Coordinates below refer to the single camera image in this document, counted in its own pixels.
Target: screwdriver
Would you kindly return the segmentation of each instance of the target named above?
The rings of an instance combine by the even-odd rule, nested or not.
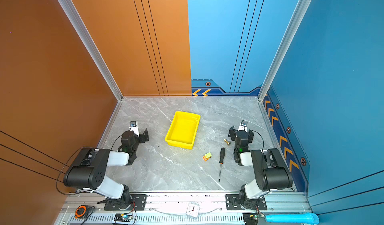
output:
[[[220,182],[220,176],[221,176],[221,166],[223,165],[224,163],[224,156],[225,156],[225,148],[221,148],[221,151],[220,151],[220,171],[219,171],[219,174],[218,174],[218,181]]]

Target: marble tabletop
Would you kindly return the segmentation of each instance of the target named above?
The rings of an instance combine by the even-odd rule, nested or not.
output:
[[[169,146],[164,140],[176,111],[201,116],[192,150]],[[103,148],[111,148],[130,121],[137,121],[140,133],[148,129],[149,141],[139,145],[131,166],[107,167],[106,175],[130,191],[239,190],[255,178],[253,168],[235,163],[234,142],[228,146],[223,140],[230,139],[229,128],[237,129],[241,120],[263,136],[265,149],[273,148],[256,97],[125,97]],[[118,139],[113,150],[120,145]],[[226,153],[218,182],[222,147]],[[262,140],[255,134],[250,150],[261,148]],[[208,152],[212,157],[205,162]]]

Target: screw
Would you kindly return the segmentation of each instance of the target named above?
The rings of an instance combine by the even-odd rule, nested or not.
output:
[[[227,139],[224,139],[224,141],[227,143],[227,145],[231,145],[231,142],[229,142]]]

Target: screwdriver handle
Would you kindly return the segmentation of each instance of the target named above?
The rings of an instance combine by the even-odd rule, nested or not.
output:
[[[224,156],[225,156],[225,148],[222,148],[220,151],[220,161],[219,163],[223,164],[224,163]]]

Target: blue cylindrical object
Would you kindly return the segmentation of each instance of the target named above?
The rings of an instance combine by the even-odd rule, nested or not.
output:
[[[267,222],[286,222],[286,223],[307,223],[318,224],[319,217],[311,212],[303,214],[272,214],[266,215],[265,220]]]

